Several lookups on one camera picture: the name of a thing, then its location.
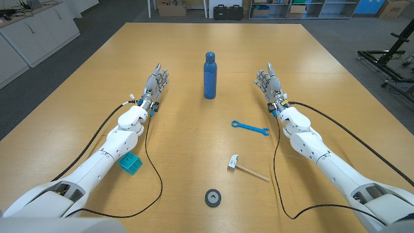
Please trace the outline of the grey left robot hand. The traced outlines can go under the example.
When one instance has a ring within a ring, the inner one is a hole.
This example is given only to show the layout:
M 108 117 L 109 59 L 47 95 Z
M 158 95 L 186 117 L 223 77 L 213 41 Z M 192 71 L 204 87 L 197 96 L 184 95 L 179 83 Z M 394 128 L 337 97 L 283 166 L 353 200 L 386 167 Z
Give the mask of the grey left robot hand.
M 159 63 L 152 74 L 149 76 L 144 87 L 143 96 L 150 98 L 152 102 L 156 102 L 168 84 L 168 70 L 162 70 L 161 64 Z

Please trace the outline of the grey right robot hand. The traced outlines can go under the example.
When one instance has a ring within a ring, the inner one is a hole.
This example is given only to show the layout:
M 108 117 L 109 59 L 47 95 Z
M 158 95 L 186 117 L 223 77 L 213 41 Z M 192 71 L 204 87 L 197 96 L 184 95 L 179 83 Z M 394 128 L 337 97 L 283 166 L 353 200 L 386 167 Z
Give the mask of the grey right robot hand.
M 282 103 L 287 99 L 287 94 L 283 92 L 281 82 L 276 76 L 275 70 L 270 62 L 267 64 L 268 72 L 260 70 L 257 73 L 254 83 L 264 93 L 265 99 L 270 103 Z

